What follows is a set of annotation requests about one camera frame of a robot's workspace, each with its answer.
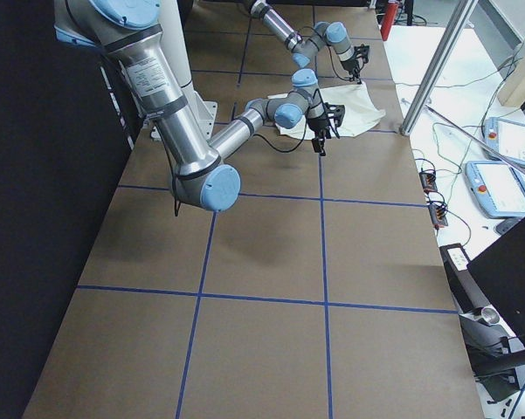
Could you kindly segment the blue teach pendant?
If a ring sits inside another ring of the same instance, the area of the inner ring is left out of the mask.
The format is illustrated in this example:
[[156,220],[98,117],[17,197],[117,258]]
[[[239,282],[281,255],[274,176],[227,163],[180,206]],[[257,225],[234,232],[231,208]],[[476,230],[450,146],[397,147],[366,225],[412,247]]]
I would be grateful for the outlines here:
[[466,185],[489,218],[525,216],[525,181],[503,162],[468,161]]
[[489,159],[498,159],[492,153],[494,150],[525,168],[525,124],[490,117],[484,123],[484,135],[485,143],[490,148],[486,152]]

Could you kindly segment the metal reacher grabber stick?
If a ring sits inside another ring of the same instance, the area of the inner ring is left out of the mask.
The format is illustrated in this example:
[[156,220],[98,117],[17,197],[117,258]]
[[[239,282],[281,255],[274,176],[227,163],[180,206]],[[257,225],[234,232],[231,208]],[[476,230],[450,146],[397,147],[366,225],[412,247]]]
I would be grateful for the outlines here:
[[459,125],[457,125],[453,121],[449,120],[447,117],[445,117],[443,114],[441,114],[438,111],[436,111],[435,109],[433,109],[431,106],[425,105],[425,109],[427,111],[429,111],[430,113],[432,113],[433,115],[439,117],[442,121],[446,122],[449,126],[454,127],[457,130],[459,130],[463,135],[467,136],[470,140],[476,142],[481,148],[483,148],[488,153],[496,156],[499,160],[504,161],[508,166],[510,166],[512,168],[515,168],[520,173],[525,175],[525,168],[522,168],[516,162],[511,161],[508,157],[506,157],[506,156],[502,155],[501,153],[499,153],[498,151],[490,148],[484,141],[479,140],[474,135],[468,133],[464,128],[460,127]]

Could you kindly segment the black box white label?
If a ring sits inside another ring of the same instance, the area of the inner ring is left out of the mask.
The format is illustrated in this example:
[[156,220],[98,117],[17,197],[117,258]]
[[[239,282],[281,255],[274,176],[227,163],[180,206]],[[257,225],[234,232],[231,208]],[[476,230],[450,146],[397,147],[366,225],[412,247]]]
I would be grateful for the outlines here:
[[470,258],[462,244],[448,244],[439,247],[444,264],[449,264],[455,271],[466,271]]

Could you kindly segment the near blue teach pendant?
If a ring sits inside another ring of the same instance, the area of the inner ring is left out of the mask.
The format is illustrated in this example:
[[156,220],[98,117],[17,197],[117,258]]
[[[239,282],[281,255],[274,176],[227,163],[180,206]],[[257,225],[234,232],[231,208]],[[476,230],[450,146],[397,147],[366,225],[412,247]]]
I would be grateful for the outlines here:
[[489,218],[525,216],[525,181],[503,162],[468,161],[466,185]]

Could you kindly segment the shiny metal cup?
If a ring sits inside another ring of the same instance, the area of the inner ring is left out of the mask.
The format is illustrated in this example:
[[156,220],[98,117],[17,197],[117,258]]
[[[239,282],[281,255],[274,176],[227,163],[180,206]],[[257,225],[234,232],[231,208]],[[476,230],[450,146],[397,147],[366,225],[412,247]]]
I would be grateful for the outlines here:
[[478,321],[485,326],[495,326],[500,323],[500,314],[491,306],[482,307],[479,311]]

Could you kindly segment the red cylinder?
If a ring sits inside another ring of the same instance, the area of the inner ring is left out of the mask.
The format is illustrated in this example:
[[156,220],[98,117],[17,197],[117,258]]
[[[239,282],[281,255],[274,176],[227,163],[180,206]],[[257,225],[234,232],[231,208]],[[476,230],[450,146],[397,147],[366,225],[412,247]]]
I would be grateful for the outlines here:
[[389,0],[384,9],[383,19],[380,27],[380,33],[383,41],[387,41],[390,35],[390,30],[396,19],[398,10],[398,1]]

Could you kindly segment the far blue teach pendant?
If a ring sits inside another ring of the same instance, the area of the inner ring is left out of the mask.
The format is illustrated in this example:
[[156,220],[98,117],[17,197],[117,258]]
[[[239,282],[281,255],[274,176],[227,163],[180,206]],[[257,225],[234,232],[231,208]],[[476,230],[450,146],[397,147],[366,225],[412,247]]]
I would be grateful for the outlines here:
[[485,143],[490,148],[486,152],[489,159],[498,159],[492,153],[494,150],[525,168],[525,124],[490,117],[484,123],[484,135]]

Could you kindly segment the cream long-sleeve cat shirt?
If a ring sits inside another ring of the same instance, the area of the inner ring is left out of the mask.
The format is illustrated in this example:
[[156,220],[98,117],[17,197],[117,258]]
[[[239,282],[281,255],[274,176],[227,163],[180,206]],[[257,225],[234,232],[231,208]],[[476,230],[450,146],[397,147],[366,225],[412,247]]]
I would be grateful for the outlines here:
[[[386,115],[385,110],[377,109],[370,99],[365,82],[361,85],[348,84],[342,86],[320,87],[321,98],[330,105],[344,105],[345,114],[338,133],[341,137],[356,137],[374,126]],[[305,126],[305,118],[294,128],[284,128],[273,122],[264,124],[264,127],[272,127],[274,133],[286,135],[291,138],[300,139]]]

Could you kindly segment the black monitor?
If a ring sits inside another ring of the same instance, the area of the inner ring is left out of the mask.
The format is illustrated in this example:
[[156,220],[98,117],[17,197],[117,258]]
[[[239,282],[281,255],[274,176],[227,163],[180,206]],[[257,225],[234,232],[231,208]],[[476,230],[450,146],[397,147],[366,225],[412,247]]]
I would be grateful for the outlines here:
[[525,346],[525,217],[468,263],[467,269]]

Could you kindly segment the aluminium frame post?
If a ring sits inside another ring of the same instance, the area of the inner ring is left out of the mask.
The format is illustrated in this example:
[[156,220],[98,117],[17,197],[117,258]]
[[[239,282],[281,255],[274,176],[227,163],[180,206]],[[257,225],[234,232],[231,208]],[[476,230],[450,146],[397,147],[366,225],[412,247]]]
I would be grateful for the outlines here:
[[409,136],[415,127],[418,117],[425,107],[425,102],[432,93],[453,48],[458,42],[461,32],[464,30],[469,17],[473,13],[478,0],[461,0],[452,13],[445,31],[439,41],[439,45],[432,56],[432,61],[427,67],[418,90],[410,104],[409,110],[399,128],[401,135]]

